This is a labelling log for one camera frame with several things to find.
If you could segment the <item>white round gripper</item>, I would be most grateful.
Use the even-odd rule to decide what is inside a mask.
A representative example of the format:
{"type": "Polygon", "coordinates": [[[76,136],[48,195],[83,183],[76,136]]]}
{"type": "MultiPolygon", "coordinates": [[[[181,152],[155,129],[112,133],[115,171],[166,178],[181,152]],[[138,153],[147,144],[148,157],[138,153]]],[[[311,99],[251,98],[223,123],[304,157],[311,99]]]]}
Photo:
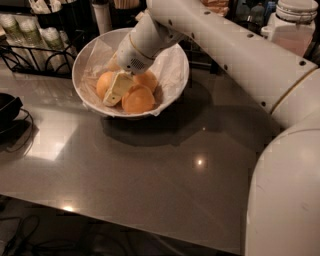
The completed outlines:
{"type": "Polygon", "coordinates": [[[134,85],[133,74],[147,71],[162,51],[182,38],[181,33],[158,23],[149,12],[145,12],[107,63],[108,71],[117,72],[104,95],[103,104],[108,107],[118,104],[134,85]]]}

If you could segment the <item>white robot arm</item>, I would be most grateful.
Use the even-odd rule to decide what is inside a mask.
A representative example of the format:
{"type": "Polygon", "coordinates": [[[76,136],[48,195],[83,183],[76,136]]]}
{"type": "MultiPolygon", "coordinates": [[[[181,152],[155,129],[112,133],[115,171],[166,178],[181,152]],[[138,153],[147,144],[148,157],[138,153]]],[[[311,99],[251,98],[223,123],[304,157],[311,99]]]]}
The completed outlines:
{"type": "Polygon", "coordinates": [[[182,36],[196,42],[283,127],[251,180],[245,256],[320,256],[320,88],[316,64],[200,0],[146,0],[111,61],[137,74],[182,36]]]}

